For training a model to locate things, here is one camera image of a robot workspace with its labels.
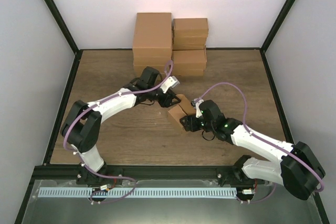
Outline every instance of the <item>wire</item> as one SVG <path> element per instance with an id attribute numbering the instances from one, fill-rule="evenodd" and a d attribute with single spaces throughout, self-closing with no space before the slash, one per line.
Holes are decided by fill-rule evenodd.
<path id="1" fill-rule="evenodd" d="M 309 166 L 307 165 L 304 161 L 302 161 L 300 158 L 298 158 L 297 156 L 293 155 L 292 153 L 290 153 L 289 151 L 285 150 L 284 148 L 281 148 L 280 146 L 272 143 L 272 142 L 269 142 L 267 141 L 266 139 L 263 139 L 262 137 L 256 135 L 255 133 L 253 133 L 253 131 L 251 129 L 248 128 L 248 126 L 246 125 L 246 113 L 247 113 L 247 101 L 246 101 L 246 98 L 243 94 L 243 92 L 240 90 L 239 87 L 237 87 L 236 85 L 232 84 L 232 83 L 229 83 L 229 82 L 219 82 L 215 85 L 213 85 L 212 87 L 208 88 L 207 91 L 204 92 L 204 94 L 202 94 L 198 99 L 195 100 L 195 103 L 198 102 L 200 99 L 203 98 L 203 96 L 205 96 L 211 89 L 213 89 L 214 87 L 218 86 L 218 85 L 229 85 L 229 86 L 232 86 L 234 87 L 240 94 L 241 96 L 243 97 L 243 100 L 244 100 L 244 114 L 243 114 L 243 126 L 245 128 L 245 130 L 247 132 L 250 133 L 251 136 L 253 136 L 254 138 L 278 149 L 278 150 L 281 150 L 282 152 L 286 153 L 288 156 L 290 156 L 291 158 L 295 159 L 297 162 L 299 162 L 302 166 L 304 166 L 312 175 L 314 175 L 314 177 L 318 180 L 318 182 L 320 183 L 321 187 L 319 189 L 316 189 L 315 192 L 319 193 L 321 191 L 324 190 L 324 182 L 322 180 L 322 178 L 320 178 L 320 176 Z"/>
<path id="2" fill-rule="evenodd" d="M 117 179 L 115 178 L 114 179 L 114 182 L 113 182 L 113 185 L 111 186 L 111 188 L 109 188 L 109 190 L 112 190 L 112 189 L 114 189 L 115 188 L 115 184 L 117 183 Z M 90 198 L 89 198 L 89 201 L 92 203 L 94 200 L 92 199 L 92 197 L 94 196 L 94 194 L 95 194 L 95 192 L 96 191 L 94 191 L 94 188 L 92 189 L 92 194 L 90 195 Z"/>
<path id="3" fill-rule="evenodd" d="M 260 203 L 260 202 L 263 202 L 263 201 L 265 201 L 266 199 L 270 198 L 270 197 L 274 194 L 276 187 L 277 187 L 277 184 L 274 184 L 273 189 L 272 189 L 272 191 L 269 193 L 269 195 L 267 195 L 266 197 L 264 197 L 264 198 L 262 198 L 262 199 L 247 202 L 247 201 L 243 201 L 243 200 L 241 200 L 241 199 L 239 199 L 239 198 L 237 197 L 237 200 L 238 200 L 239 202 L 243 202 L 243 203 L 247 203 L 247 204 Z"/>
<path id="4" fill-rule="evenodd" d="M 107 191 L 104 191 L 104 190 L 93 191 L 92 194 L 90 195 L 90 202 L 91 202 L 91 204 L 94 203 L 93 196 L 94 196 L 95 194 L 97 194 L 97 193 L 106 193 L 106 195 L 107 195 L 108 192 L 107 192 Z M 108 203 L 108 202 L 105 202 L 105 201 L 99 201 L 98 204 L 106 204 L 106 203 Z"/>
<path id="5" fill-rule="evenodd" d="M 257 181 L 257 179 L 255 178 L 254 179 L 255 180 L 255 185 L 254 185 L 254 193 L 256 194 L 257 193 L 257 186 L 258 186 L 258 181 Z"/>
<path id="6" fill-rule="evenodd" d="M 141 103 L 139 103 L 139 104 L 151 106 L 151 105 L 153 105 L 154 103 L 155 103 L 155 101 L 153 100 L 152 103 L 144 103 L 144 102 L 141 102 Z"/>
<path id="7" fill-rule="evenodd" d="M 79 122 L 79 120 L 85 116 L 88 112 L 90 112 L 91 110 L 93 110 L 94 108 L 96 108 L 98 106 L 98 104 L 103 104 L 105 102 L 108 102 L 110 101 L 111 99 L 115 98 L 115 97 L 118 97 L 120 95 L 127 95 L 127 94 L 141 94 L 141 93 L 147 93 L 147 92 L 151 92 L 155 89 L 158 89 L 168 78 L 169 76 L 171 75 L 172 71 L 173 71 L 173 61 L 172 60 L 169 60 L 166 65 L 164 66 L 164 72 L 166 74 L 166 77 L 156 86 L 150 88 L 150 89 L 146 89 L 146 90 L 139 90 L 139 91 L 128 91 L 128 92 L 124 92 L 124 93 L 116 93 L 116 94 L 112 94 L 102 100 L 99 100 L 99 103 L 96 103 L 94 104 L 93 106 L 87 108 L 86 110 L 84 110 L 82 113 L 79 114 L 78 117 L 76 117 L 76 119 L 71 123 L 67 133 L 65 134 L 65 137 L 64 137 L 64 141 L 63 141 L 63 148 L 67 151 L 73 151 L 72 149 L 69 149 L 67 147 L 67 142 L 68 142 L 68 137 L 70 135 L 70 132 L 72 131 L 72 129 L 75 127 L 75 125 Z M 98 176 L 98 177 L 102 177 L 102 178 L 110 178 L 110 179 L 127 179 L 127 180 L 131 180 L 134 182 L 134 187 L 132 188 L 132 190 L 130 190 L 127 194 L 121 196 L 120 198 L 117 198 L 117 199 L 114 199 L 112 201 L 107 201 L 107 202 L 104 202 L 105 203 L 111 203 L 111 202 L 116 202 L 116 201 L 119 201 L 121 199 L 124 199 L 126 198 L 127 196 L 129 196 L 131 193 L 134 192 L 135 190 L 135 187 L 136 187 L 136 184 L 137 184 L 137 181 L 134 179 L 134 178 L 131 178 L 131 177 L 123 177 L 123 176 L 107 176 L 107 175 L 103 175 L 103 174 L 99 174 L 99 173 L 96 173 L 95 171 L 93 171 L 90 167 L 88 167 L 82 160 L 82 158 L 79 156 L 79 158 L 81 159 L 82 163 L 84 164 L 84 167 L 89 171 L 91 172 L 92 174 Z"/>
<path id="8" fill-rule="evenodd" d="M 210 121 L 210 125 L 211 125 L 212 130 L 217 134 L 217 131 L 215 131 L 215 128 L 214 128 L 214 126 L 213 126 L 213 122 L 214 122 L 214 121 L 211 120 L 211 121 Z"/>
<path id="9" fill-rule="evenodd" d="M 207 141 L 212 141 L 213 139 L 215 139 L 215 135 L 213 136 L 212 139 L 207 139 L 207 138 L 205 138 L 205 136 L 203 135 L 204 132 L 205 132 L 205 131 L 202 131 L 202 138 L 204 138 L 205 140 L 207 140 Z"/>

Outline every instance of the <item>white wall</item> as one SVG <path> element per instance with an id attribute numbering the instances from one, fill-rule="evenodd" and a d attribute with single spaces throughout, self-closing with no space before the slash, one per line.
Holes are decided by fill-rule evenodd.
<path id="1" fill-rule="evenodd" d="M 73 61 L 43 0 L 0 0 L 0 223 L 14 223 Z"/>
<path id="2" fill-rule="evenodd" d="M 130 48 L 137 12 L 207 17 L 208 47 L 261 47 L 285 0 L 54 0 L 79 48 Z"/>
<path id="3" fill-rule="evenodd" d="M 267 51 L 295 141 L 310 145 L 326 171 L 321 197 L 336 223 L 336 2 L 297 0 Z"/>

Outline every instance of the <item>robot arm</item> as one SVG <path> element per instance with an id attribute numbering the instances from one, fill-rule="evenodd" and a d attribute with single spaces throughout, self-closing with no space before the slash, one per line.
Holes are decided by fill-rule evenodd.
<path id="1" fill-rule="evenodd" d="M 306 144 L 299 142 L 293 145 L 262 135 L 252 129 L 247 131 L 239 120 L 226 118 L 212 100 L 198 100 L 193 104 L 196 107 L 196 114 L 180 119 L 186 131 L 212 132 L 221 141 L 244 147 L 269 160 L 261 161 L 251 156 L 241 157 L 235 164 L 240 170 L 241 178 L 259 178 L 284 185 L 292 195 L 304 200 L 308 199 L 319 184 L 300 163 L 283 151 L 256 139 L 251 135 L 252 133 L 297 156 L 321 178 L 325 176 L 322 166 Z"/>
<path id="2" fill-rule="evenodd" d="M 150 89 L 155 86 L 155 81 L 160 73 L 151 67 L 146 67 L 140 78 L 132 80 L 125 85 L 118 92 L 108 96 L 114 97 L 107 100 L 108 97 L 98 101 L 84 103 L 77 101 L 73 104 L 63 126 L 61 127 L 61 134 L 65 136 L 70 125 L 78 117 L 78 115 L 89 107 L 94 107 L 86 116 L 82 118 L 84 123 L 78 122 L 72 129 L 68 137 L 68 143 L 79 154 L 83 163 L 90 169 L 97 172 L 104 165 L 104 160 L 99 155 L 96 147 L 98 140 L 100 125 L 111 116 L 119 113 L 122 110 L 134 107 L 142 102 L 157 101 L 161 107 L 167 108 L 179 103 L 181 100 L 171 90 L 179 84 L 175 77 L 169 77 L 160 88 L 148 93 L 140 94 L 125 94 L 125 92 L 139 91 Z"/>

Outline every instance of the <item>black frame edge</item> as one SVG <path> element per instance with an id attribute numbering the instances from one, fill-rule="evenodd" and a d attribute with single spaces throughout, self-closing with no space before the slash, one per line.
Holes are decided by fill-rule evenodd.
<path id="1" fill-rule="evenodd" d="M 287 122 L 287 119 L 286 119 L 286 116 L 285 116 L 285 112 L 284 112 L 283 107 L 281 105 L 280 97 L 279 97 L 277 88 L 275 86 L 271 70 L 269 69 L 268 62 L 267 62 L 267 59 L 266 59 L 266 55 L 265 55 L 264 52 L 262 52 L 262 49 L 260 50 L 260 54 L 261 54 L 261 59 L 263 60 L 262 62 L 264 64 L 264 68 L 265 68 L 266 75 L 267 75 L 267 78 L 268 78 L 269 86 L 270 86 L 272 94 L 273 94 L 273 98 L 274 98 L 274 101 L 275 101 L 275 106 L 277 107 L 277 110 L 278 110 L 278 114 L 279 114 L 279 118 L 280 118 L 283 133 L 285 135 L 286 141 L 293 144 L 294 140 L 293 140 L 292 134 L 290 133 L 290 129 L 289 129 L 289 125 L 288 125 L 288 122 Z"/>
<path id="2" fill-rule="evenodd" d="M 61 29 L 65 39 L 67 40 L 69 46 L 71 47 L 71 49 L 73 50 L 73 52 L 76 54 L 78 53 L 79 49 L 67 27 L 67 25 L 65 24 L 54 0 L 44 0 L 51 12 L 51 14 L 53 15 L 57 25 L 59 26 L 59 28 Z"/>
<path id="3" fill-rule="evenodd" d="M 324 209 L 320 194 L 315 193 L 315 195 L 313 197 L 314 197 L 314 201 L 315 201 L 315 204 L 316 204 L 317 210 L 319 212 L 322 223 L 323 224 L 330 224 L 330 221 L 329 221 L 327 213 Z"/>
<path id="4" fill-rule="evenodd" d="M 266 52 L 270 44 L 272 43 L 275 35 L 277 34 L 279 28 L 281 27 L 282 23 L 284 22 L 287 14 L 289 13 L 292 5 L 294 4 L 295 0 L 286 0 L 278 17 L 276 18 L 271 30 L 269 31 L 262 47 L 261 52 Z"/>
<path id="5" fill-rule="evenodd" d="M 290 132 L 290 128 L 289 128 L 289 125 L 288 125 L 288 122 L 287 122 L 287 119 L 286 119 L 286 116 L 285 116 L 285 112 L 283 111 L 281 101 L 280 101 L 280 97 L 279 97 L 277 88 L 275 86 L 271 71 L 270 71 L 269 66 L 268 66 L 268 62 L 267 62 L 265 52 L 262 52 L 262 49 L 261 49 L 260 54 L 261 54 L 261 58 L 263 60 L 262 62 L 264 63 L 266 75 L 267 75 L 267 78 L 268 78 L 269 85 L 271 87 L 271 91 L 272 91 L 272 94 L 273 94 L 275 105 L 276 105 L 277 110 L 278 110 L 282 130 L 283 130 L 283 133 L 285 134 L 286 141 L 294 144 L 294 140 L 293 140 L 292 134 Z M 318 209 L 318 212 L 319 212 L 322 223 L 323 224 L 329 224 L 330 222 L 329 222 L 327 213 L 325 212 L 325 209 L 324 209 L 324 206 L 323 206 L 323 203 L 322 203 L 322 200 L 321 200 L 321 197 L 320 197 L 319 193 L 315 193 L 315 195 L 313 197 L 314 197 L 314 201 L 315 201 L 316 207 Z"/>
<path id="6" fill-rule="evenodd" d="M 25 216 L 26 209 L 27 209 L 27 206 L 28 206 L 29 198 L 30 198 L 30 195 L 32 194 L 34 181 L 35 181 L 34 179 L 31 179 L 29 184 L 28 184 L 26 194 L 23 198 L 23 201 L 21 203 L 19 212 L 17 213 L 16 219 L 15 219 L 15 222 L 14 222 L 15 224 L 21 224 L 22 221 L 23 221 L 23 218 Z"/>
<path id="7" fill-rule="evenodd" d="M 132 48 L 89 48 L 83 51 L 132 50 Z M 206 50 L 260 50 L 260 47 L 207 47 Z"/>
<path id="8" fill-rule="evenodd" d="M 73 59 L 74 61 L 72 63 L 72 67 L 71 67 L 71 70 L 70 70 L 68 81 L 67 81 L 67 84 L 66 84 L 65 89 L 64 89 L 61 104 L 60 104 L 58 112 L 57 112 L 54 127 L 52 128 L 52 132 L 51 132 L 50 140 L 49 140 L 48 147 L 47 147 L 47 150 L 46 150 L 46 154 L 45 154 L 45 157 L 43 159 L 44 164 L 49 164 L 50 163 L 51 156 L 53 154 L 52 152 L 54 151 L 57 136 L 58 136 L 59 130 L 61 128 L 63 116 L 64 116 L 65 109 L 67 107 L 67 103 L 68 103 L 68 100 L 69 100 L 69 97 L 70 97 L 73 82 L 75 81 L 75 77 L 76 77 L 76 74 L 77 74 L 77 70 L 78 70 L 78 67 L 79 67 L 79 62 L 80 62 L 80 59 L 82 57 L 82 54 L 83 54 L 83 51 L 80 50 L 75 55 L 75 58 Z"/>

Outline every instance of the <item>enclosure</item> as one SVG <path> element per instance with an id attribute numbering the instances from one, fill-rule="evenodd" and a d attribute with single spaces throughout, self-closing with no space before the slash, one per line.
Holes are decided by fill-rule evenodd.
<path id="1" fill-rule="evenodd" d="M 318 210 L 317 221 L 335 220 L 333 0 L 2 1 L 2 114 L 7 116 L 1 185 L 8 188 L 2 196 L 17 192 L 10 206 L 0 208 L 3 223 L 15 218 L 22 223 L 35 181 L 77 179 L 80 159 L 64 150 L 61 125 L 77 100 L 96 101 L 136 77 L 132 41 L 136 14 L 143 12 L 208 19 L 204 75 L 178 76 L 174 92 L 194 99 L 218 82 L 237 85 L 247 99 L 250 127 L 277 140 L 309 144 L 326 170 L 325 192 L 315 193 L 309 207 L 297 203 L 307 213 L 301 221 L 310 220 L 311 206 Z M 232 87 L 216 87 L 206 98 L 226 116 L 242 119 L 243 99 Z M 223 182 L 218 174 L 229 174 L 241 156 L 261 159 L 227 142 L 205 141 L 201 132 L 181 134 L 168 121 L 168 109 L 137 105 L 101 125 L 97 147 L 110 172 L 137 180 Z M 233 180 L 223 183 L 235 186 Z M 286 200 L 286 193 L 278 193 L 272 204 L 296 205 Z M 292 213 L 281 221 L 298 219 Z"/>

